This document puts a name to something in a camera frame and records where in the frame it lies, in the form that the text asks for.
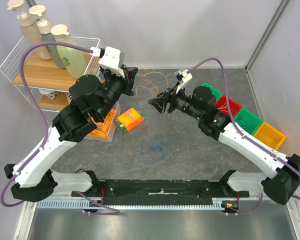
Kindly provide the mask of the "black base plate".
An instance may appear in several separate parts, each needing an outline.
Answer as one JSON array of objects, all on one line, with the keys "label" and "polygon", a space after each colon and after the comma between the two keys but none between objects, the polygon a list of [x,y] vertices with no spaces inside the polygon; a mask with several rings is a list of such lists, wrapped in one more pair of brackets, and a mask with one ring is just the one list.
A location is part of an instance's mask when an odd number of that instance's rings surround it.
[{"label": "black base plate", "polygon": [[248,198],[248,191],[237,193],[222,181],[206,179],[191,180],[101,180],[99,188],[85,192],[85,196],[103,197],[103,203],[109,205],[190,205],[212,204],[213,198]]}]

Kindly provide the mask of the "grey-green pump bottle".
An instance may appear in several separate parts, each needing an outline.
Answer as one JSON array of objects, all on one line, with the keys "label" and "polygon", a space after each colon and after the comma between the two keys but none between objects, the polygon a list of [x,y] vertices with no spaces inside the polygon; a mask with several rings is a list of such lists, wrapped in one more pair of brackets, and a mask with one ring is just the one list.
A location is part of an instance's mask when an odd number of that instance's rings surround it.
[{"label": "grey-green pump bottle", "polygon": [[[47,19],[47,11],[44,5],[34,5],[29,8],[29,13],[37,20],[37,27],[40,32],[41,39],[44,42],[55,42],[56,39],[51,33],[53,24],[49,19]],[[56,45],[46,45],[45,46],[52,57],[55,65],[61,69],[65,69],[65,65],[61,60]]]}]

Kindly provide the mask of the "yellow storage bin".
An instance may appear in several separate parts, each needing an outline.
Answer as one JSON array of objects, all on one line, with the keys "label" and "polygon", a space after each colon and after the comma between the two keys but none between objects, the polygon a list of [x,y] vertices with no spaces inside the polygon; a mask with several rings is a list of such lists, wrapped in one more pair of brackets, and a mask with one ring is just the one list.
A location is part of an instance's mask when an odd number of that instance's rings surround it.
[{"label": "yellow storage bin", "polygon": [[278,150],[286,140],[284,133],[265,121],[260,125],[253,136],[274,150]]}]

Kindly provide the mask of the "orange boxes on shelf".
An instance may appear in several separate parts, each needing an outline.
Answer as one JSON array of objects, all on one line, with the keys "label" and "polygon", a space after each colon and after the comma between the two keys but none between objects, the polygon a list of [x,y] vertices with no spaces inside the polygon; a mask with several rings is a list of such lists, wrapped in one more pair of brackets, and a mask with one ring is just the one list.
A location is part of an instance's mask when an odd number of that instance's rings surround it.
[{"label": "orange boxes on shelf", "polygon": [[88,134],[89,137],[98,139],[98,140],[110,140],[111,135],[111,126],[115,117],[118,116],[118,111],[115,109],[111,109],[110,112],[104,119],[104,122],[93,122],[96,124],[96,129],[94,129],[91,133]]}]

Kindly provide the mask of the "beige pump bottle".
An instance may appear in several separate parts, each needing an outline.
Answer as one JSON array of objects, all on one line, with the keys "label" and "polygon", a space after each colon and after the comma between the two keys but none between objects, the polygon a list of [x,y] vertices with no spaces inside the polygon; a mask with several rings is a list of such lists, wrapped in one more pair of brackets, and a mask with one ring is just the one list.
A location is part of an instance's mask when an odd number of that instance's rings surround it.
[{"label": "beige pump bottle", "polygon": [[24,0],[9,0],[8,11],[18,12],[17,19],[19,20],[21,32],[27,41],[32,46],[42,42],[41,34],[37,26],[37,21],[30,15]]}]

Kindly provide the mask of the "red storage bin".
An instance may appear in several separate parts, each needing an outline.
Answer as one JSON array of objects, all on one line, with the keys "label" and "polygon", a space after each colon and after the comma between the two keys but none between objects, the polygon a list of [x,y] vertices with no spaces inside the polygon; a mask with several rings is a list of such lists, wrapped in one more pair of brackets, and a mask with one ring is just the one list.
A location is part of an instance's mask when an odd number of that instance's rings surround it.
[{"label": "red storage bin", "polygon": [[[239,103],[233,101],[232,99],[229,99],[228,101],[229,101],[229,107],[231,110],[232,117],[234,118],[240,112],[242,106]],[[215,106],[222,113],[226,114],[227,116],[230,116],[228,110],[227,98],[225,94],[223,94],[222,97],[216,101]]]}]

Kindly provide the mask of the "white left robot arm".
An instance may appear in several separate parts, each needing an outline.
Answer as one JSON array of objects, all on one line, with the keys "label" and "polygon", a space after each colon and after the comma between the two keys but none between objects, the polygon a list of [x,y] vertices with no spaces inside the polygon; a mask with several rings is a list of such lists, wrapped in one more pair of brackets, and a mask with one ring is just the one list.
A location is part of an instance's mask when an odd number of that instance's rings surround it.
[{"label": "white left robot arm", "polygon": [[92,74],[81,76],[69,88],[72,100],[52,120],[48,139],[43,139],[38,148],[30,154],[30,161],[7,164],[6,177],[14,180],[10,188],[14,199],[39,202],[52,194],[71,192],[76,197],[83,193],[96,197],[101,191],[101,183],[92,170],[81,173],[60,173],[51,166],[70,148],[81,142],[103,123],[122,94],[134,95],[137,67],[122,65],[122,76],[102,69],[105,83]]}]

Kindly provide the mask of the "orange yellow crayon box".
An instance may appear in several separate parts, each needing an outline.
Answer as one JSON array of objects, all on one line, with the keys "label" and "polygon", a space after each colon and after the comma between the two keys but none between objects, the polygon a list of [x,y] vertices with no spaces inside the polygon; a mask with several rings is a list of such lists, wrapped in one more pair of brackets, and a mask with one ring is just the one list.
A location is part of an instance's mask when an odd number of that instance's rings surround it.
[{"label": "orange yellow crayon box", "polygon": [[142,123],[145,119],[146,116],[142,112],[132,107],[118,116],[114,122],[120,133],[124,135]]}]

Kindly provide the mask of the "light green pump bottle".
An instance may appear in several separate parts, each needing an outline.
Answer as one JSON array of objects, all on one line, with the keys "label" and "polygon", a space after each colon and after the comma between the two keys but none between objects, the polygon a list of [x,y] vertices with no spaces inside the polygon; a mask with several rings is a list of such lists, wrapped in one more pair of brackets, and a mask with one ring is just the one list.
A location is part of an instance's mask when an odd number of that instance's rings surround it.
[{"label": "light green pump bottle", "polygon": [[[51,33],[57,42],[77,45],[68,32],[68,27],[64,24],[53,26]],[[80,78],[87,68],[83,53],[80,50],[62,45],[57,45],[56,49],[69,75],[75,79]]]}]

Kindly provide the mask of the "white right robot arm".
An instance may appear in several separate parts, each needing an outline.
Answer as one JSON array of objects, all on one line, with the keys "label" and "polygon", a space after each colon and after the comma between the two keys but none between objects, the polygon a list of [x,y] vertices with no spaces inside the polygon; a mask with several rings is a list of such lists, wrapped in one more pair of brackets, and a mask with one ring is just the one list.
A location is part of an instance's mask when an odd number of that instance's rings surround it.
[{"label": "white right robot arm", "polygon": [[300,156],[287,156],[233,124],[228,115],[216,108],[216,97],[209,87],[198,86],[191,96],[184,89],[168,88],[148,103],[161,114],[179,110],[193,117],[202,133],[236,150],[261,170],[257,173],[228,171],[219,184],[223,196],[241,191],[263,193],[285,205],[300,186]]}]

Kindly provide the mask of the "white cup on shelf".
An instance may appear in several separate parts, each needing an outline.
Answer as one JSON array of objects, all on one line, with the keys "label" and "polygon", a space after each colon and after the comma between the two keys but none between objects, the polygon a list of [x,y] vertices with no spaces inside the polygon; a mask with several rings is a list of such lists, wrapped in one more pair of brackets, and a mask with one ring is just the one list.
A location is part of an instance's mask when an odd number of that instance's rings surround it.
[{"label": "white cup on shelf", "polygon": [[56,90],[43,89],[43,88],[39,88],[38,90],[42,95],[46,96],[49,100],[57,100],[60,96],[60,92]]}]

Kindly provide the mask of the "green storage bin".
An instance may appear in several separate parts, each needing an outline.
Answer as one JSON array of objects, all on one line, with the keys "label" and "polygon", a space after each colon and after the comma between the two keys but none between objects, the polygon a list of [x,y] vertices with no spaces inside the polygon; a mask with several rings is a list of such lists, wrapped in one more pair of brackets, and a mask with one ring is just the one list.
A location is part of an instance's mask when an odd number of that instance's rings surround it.
[{"label": "green storage bin", "polygon": [[252,136],[264,122],[261,118],[244,107],[234,117],[234,121]]},{"label": "green storage bin", "polygon": [[218,101],[223,93],[221,91],[219,91],[218,89],[216,89],[215,87],[211,86],[210,84],[208,84],[207,82],[205,82],[203,85],[203,87],[207,87],[211,90],[211,93],[216,97],[216,100]]}]

